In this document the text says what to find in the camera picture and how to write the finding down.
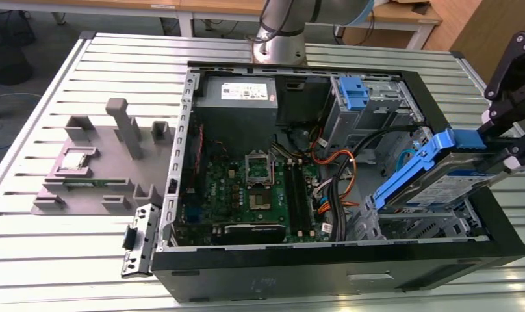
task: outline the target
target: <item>blue drive bracket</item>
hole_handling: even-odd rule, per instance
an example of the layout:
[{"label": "blue drive bracket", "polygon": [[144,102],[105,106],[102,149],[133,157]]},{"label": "blue drive bracket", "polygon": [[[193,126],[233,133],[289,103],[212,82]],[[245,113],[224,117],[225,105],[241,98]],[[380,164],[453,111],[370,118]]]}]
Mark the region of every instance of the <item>blue drive bracket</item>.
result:
[{"label": "blue drive bracket", "polygon": [[368,104],[368,88],[360,77],[340,77],[340,92],[350,111],[364,111]]},{"label": "blue drive bracket", "polygon": [[436,155],[445,149],[462,148],[484,150],[486,146],[478,132],[470,129],[445,129],[437,133],[432,140],[418,149],[405,166],[392,175],[373,194],[374,208],[380,210],[386,204],[386,199],[421,170],[430,170],[434,165]]}]

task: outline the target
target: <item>white label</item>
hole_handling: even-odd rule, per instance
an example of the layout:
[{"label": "white label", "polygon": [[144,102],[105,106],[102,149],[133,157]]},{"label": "white label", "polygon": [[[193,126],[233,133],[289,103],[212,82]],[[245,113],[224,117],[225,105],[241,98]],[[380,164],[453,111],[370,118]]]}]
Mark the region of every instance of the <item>white label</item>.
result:
[{"label": "white label", "polygon": [[326,140],[324,140],[322,138],[317,138],[316,141],[325,148],[325,146],[328,145]]},{"label": "white label", "polygon": [[152,8],[168,8],[170,10],[176,9],[173,5],[150,5]]},{"label": "white label", "polygon": [[268,101],[265,83],[224,83],[221,86],[221,99],[240,99],[250,101]]},{"label": "white label", "polygon": [[332,224],[322,223],[322,230],[324,233],[332,234]]},{"label": "white label", "polygon": [[478,182],[492,179],[492,175],[469,170],[457,170],[441,177],[408,203],[426,207],[434,203],[449,203],[472,190]]}]

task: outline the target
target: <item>aluminum extrusion table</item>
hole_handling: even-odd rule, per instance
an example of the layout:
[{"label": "aluminum extrusion table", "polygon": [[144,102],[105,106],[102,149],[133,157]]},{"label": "aluminum extrusion table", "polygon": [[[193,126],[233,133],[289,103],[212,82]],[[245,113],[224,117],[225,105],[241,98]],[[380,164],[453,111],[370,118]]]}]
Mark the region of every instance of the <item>aluminum extrusion table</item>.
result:
[{"label": "aluminum extrusion table", "polygon": [[[480,126],[484,84],[449,53],[308,44],[306,57],[312,66],[420,72],[452,126]],[[30,215],[69,115],[86,114],[94,125],[109,125],[105,101],[118,97],[128,99],[140,125],[161,119],[174,124],[188,60],[249,62],[249,44],[125,34],[78,40],[0,165],[0,310],[525,311],[525,258],[430,291],[180,305],[154,278],[120,279],[132,217]],[[525,175],[493,190],[525,242]]]}]

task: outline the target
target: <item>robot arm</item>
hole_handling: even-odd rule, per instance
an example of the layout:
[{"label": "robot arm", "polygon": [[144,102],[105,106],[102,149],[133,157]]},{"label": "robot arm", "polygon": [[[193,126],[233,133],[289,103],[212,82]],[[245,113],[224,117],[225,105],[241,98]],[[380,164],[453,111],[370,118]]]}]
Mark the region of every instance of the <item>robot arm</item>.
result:
[{"label": "robot arm", "polygon": [[373,0],[266,0],[253,57],[264,64],[305,61],[305,23],[352,25],[364,21]]},{"label": "robot arm", "polygon": [[[502,141],[498,136],[525,119],[525,32],[516,33],[506,46],[484,96],[492,105],[484,112],[478,134],[485,141]],[[500,165],[510,171],[525,167],[525,134],[500,149],[481,169]]]}]

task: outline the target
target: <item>floor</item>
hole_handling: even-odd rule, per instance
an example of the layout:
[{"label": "floor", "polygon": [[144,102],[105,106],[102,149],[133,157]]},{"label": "floor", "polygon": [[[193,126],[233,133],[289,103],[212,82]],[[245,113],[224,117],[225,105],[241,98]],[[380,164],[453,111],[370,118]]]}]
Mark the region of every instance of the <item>floor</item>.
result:
[{"label": "floor", "polygon": [[[142,18],[133,16],[104,16],[85,14],[66,14],[66,24],[58,26],[46,12],[30,13],[30,27],[37,40],[24,47],[26,59],[33,66],[33,78],[16,86],[1,86],[0,94],[26,92],[42,94],[52,78],[64,62],[81,31],[101,33],[162,35],[161,22],[166,34],[180,35],[177,20]],[[205,24],[196,21],[194,31],[198,37],[242,39],[256,34],[257,23],[222,21],[212,25],[213,30],[205,30]],[[334,44],[332,27],[308,26],[306,42]],[[38,99],[33,96],[6,96],[0,98],[0,147],[8,146],[28,119]],[[0,162],[6,149],[0,150]]]}]

